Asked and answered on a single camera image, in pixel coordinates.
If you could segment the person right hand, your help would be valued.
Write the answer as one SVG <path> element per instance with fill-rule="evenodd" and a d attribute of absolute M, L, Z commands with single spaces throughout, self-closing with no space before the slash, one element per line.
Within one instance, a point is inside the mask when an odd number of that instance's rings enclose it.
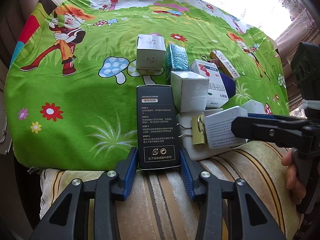
<path fill-rule="evenodd" d="M 306 195 L 306 188 L 297 177 L 297 167 L 293 158 L 292 148 L 283 156 L 281 164 L 287 167 L 286 188 L 291 193 L 292 201 L 298 205 Z"/>

